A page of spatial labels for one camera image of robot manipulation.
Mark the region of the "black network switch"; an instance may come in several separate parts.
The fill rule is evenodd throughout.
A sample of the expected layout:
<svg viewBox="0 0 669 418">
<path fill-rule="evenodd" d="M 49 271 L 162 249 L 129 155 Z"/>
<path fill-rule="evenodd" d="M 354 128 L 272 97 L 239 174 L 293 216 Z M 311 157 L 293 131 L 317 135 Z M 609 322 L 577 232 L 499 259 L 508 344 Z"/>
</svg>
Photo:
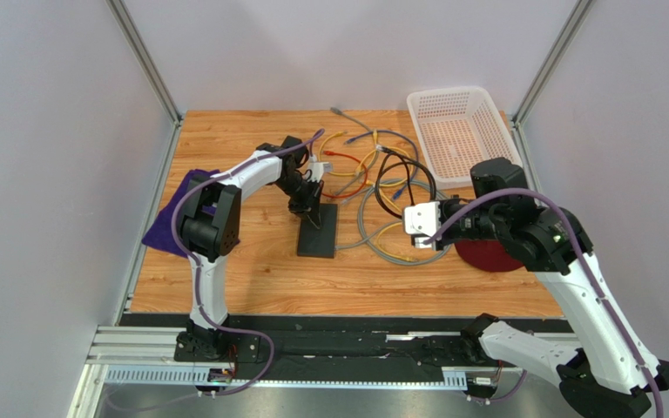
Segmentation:
<svg viewBox="0 0 669 418">
<path fill-rule="evenodd" d="M 321 226 L 303 220 L 300 224 L 296 255 L 299 257 L 333 259 L 335 257 L 339 206 L 320 206 Z"/>
</svg>

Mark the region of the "white plastic basket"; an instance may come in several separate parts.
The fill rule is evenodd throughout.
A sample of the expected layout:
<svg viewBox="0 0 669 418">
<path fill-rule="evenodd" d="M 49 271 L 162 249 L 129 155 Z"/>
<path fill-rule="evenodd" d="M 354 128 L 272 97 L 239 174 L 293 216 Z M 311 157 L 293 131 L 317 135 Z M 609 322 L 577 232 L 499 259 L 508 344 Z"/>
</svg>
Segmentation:
<svg viewBox="0 0 669 418">
<path fill-rule="evenodd" d="M 484 160 L 523 164 L 491 95 L 464 86 L 412 92 L 406 100 L 425 165 L 439 190 L 471 186 L 470 169 Z"/>
</svg>

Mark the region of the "purple cloth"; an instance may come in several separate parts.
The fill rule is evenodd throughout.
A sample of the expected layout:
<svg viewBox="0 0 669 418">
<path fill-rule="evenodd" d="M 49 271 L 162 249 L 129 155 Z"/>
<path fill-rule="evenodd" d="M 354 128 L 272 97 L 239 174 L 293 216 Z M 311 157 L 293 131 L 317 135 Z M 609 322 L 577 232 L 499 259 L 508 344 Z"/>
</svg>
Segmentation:
<svg viewBox="0 0 669 418">
<path fill-rule="evenodd" d="M 181 198 L 186 194 L 191 179 L 196 176 L 208 179 L 210 176 L 219 173 L 220 171 L 218 169 L 211 171 L 193 169 L 187 172 L 179 186 L 175 189 L 169 202 L 159 210 L 156 219 L 152 222 L 147 232 L 142 237 L 141 243 L 144 246 L 162 253 L 169 253 L 185 258 L 186 254 L 179 248 L 172 236 L 172 214 Z"/>
</svg>

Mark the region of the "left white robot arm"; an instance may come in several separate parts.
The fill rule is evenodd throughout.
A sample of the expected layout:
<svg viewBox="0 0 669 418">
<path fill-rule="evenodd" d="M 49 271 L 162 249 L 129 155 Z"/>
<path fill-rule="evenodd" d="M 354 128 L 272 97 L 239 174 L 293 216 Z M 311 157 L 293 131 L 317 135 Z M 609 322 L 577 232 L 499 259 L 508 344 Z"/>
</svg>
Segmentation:
<svg viewBox="0 0 669 418">
<path fill-rule="evenodd" d="M 281 145 L 265 143 L 233 168 L 191 182 L 175 207 L 171 232 L 193 268 L 193 308 L 186 330 L 188 342 L 221 352 L 232 332 L 226 327 L 226 264 L 239 242 L 241 207 L 266 185 L 288 197 L 288 210 L 304 226 L 323 228 L 323 176 L 331 165 L 320 161 L 309 141 L 288 136 Z"/>
</svg>

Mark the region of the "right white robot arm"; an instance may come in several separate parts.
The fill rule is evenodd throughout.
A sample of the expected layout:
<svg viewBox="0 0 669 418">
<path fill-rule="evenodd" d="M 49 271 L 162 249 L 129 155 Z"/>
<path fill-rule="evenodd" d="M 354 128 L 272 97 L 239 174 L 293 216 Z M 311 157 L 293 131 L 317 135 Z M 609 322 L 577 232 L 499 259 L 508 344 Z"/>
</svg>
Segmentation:
<svg viewBox="0 0 669 418">
<path fill-rule="evenodd" d="M 415 241 L 440 249 L 460 241 L 495 241 L 546 288 L 578 339 L 564 351 L 484 313 L 462 336 L 470 357 L 507 361 L 556 387 L 583 417 L 665 413 L 669 361 L 637 336 L 604 275 L 593 244 L 573 213 L 528 186 L 506 158 L 475 165 L 475 198 L 439 199 L 406 221 Z"/>
</svg>

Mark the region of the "dark red cap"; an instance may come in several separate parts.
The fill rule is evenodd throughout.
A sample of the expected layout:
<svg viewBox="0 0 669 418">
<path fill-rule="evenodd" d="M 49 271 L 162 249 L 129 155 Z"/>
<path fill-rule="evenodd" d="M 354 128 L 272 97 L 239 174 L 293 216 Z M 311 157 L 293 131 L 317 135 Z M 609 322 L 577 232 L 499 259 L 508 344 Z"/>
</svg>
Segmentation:
<svg viewBox="0 0 669 418">
<path fill-rule="evenodd" d="M 524 266 L 495 240 L 462 240 L 456 242 L 454 248 L 465 263 L 484 272 L 507 273 Z"/>
</svg>

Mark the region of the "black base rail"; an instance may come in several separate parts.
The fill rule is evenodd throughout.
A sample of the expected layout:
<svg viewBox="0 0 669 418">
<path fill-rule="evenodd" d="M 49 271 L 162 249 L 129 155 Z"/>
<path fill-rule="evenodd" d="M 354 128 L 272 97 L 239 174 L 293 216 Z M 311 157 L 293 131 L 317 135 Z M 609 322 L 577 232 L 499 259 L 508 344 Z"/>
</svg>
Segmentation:
<svg viewBox="0 0 669 418">
<path fill-rule="evenodd" d="M 437 382 L 443 367 L 473 367 L 460 354 L 470 317 L 233 314 L 229 327 L 267 334 L 229 336 L 239 379 L 267 381 Z"/>
</svg>

